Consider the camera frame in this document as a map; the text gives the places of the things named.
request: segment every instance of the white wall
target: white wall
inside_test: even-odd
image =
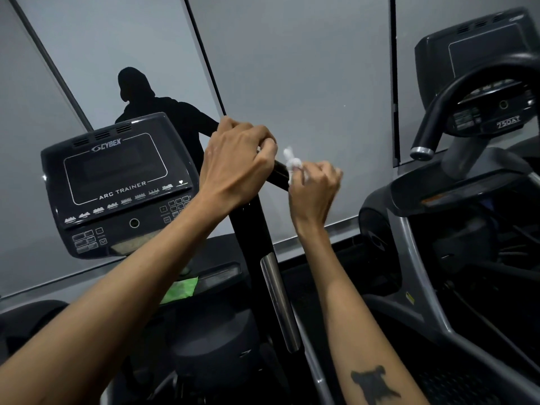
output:
[[[42,179],[41,150],[85,133],[7,0],[0,0],[0,295],[95,266],[66,251]]]
[[[483,15],[513,7],[526,7],[540,29],[540,0],[396,0],[397,92],[401,162],[411,160],[410,147],[425,113],[416,81],[414,47],[426,35]],[[536,118],[522,130],[494,140],[508,147],[538,133]],[[437,150],[452,141],[443,135]]]
[[[392,176],[388,0],[189,1],[227,114],[341,167],[328,223],[357,216]],[[287,194],[261,201],[273,240],[294,236]]]
[[[146,74],[156,96],[221,117],[183,0],[18,2],[94,129],[123,113],[117,75],[127,66]],[[232,232],[227,218],[211,236]]]

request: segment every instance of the button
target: button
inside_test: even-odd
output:
[[[75,247],[84,246],[87,243],[88,243],[87,239],[79,240],[79,241],[75,242]]]
[[[83,246],[83,247],[78,247],[77,248],[77,253],[79,253],[79,254],[84,253],[85,251],[88,251],[88,250],[90,250],[90,247],[88,247],[88,245]]]
[[[73,239],[73,241],[82,240],[82,239],[84,239],[84,233],[76,234],[75,236],[72,237],[72,239]]]

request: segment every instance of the gym equipment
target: gym equipment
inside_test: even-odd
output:
[[[190,155],[163,113],[53,145],[42,152],[42,164],[58,232],[76,258],[129,255],[199,190]],[[287,190],[286,167],[276,162],[268,181]],[[177,377],[167,381],[213,394],[246,381],[262,357],[285,375],[289,403],[330,403],[317,358],[304,350],[307,335],[283,286],[259,197],[229,217],[245,263],[197,273],[195,297],[159,308],[174,325],[166,345]],[[239,276],[244,282],[231,285]],[[138,382],[129,359],[122,370],[128,388],[148,397],[151,379]]]
[[[474,384],[463,373],[416,374],[433,403],[447,403],[439,400],[450,390],[463,393],[460,403],[540,403],[540,176],[515,153],[488,147],[538,113],[539,47],[523,8],[420,41],[426,114],[410,154],[429,162],[404,165],[359,213],[379,267],[363,296],[370,309],[473,370]],[[455,138],[435,155],[442,133]],[[508,217],[509,205],[525,221]],[[477,402],[463,400],[471,392]]]

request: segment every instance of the speaker vent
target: speaker vent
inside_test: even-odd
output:
[[[100,139],[107,138],[109,136],[111,136],[111,134],[109,133],[108,130],[106,130],[104,132],[99,132],[99,133],[95,134],[94,138],[96,138],[96,140],[100,140]]]
[[[461,26],[457,29],[458,34],[463,34],[464,32],[467,32],[467,31],[469,31],[468,25]]]
[[[88,138],[82,138],[82,139],[77,139],[77,140],[74,140],[73,141],[73,146],[77,147],[77,146],[83,146],[87,143],[89,143],[90,140]]]
[[[124,126],[120,126],[119,128],[116,128],[116,133],[127,132],[127,131],[130,131],[130,130],[131,130],[131,124],[124,125]]]

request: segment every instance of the display screen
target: display screen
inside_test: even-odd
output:
[[[64,159],[73,203],[87,204],[126,187],[141,187],[167,176],[152,137],[143,133],[126,139],[113,139],[91,150]]]
[[[528,48],[520,27],[511,24],[453,42],[448,50],[454,76],[459,77],[482,62],[503,54],[528,51]]]

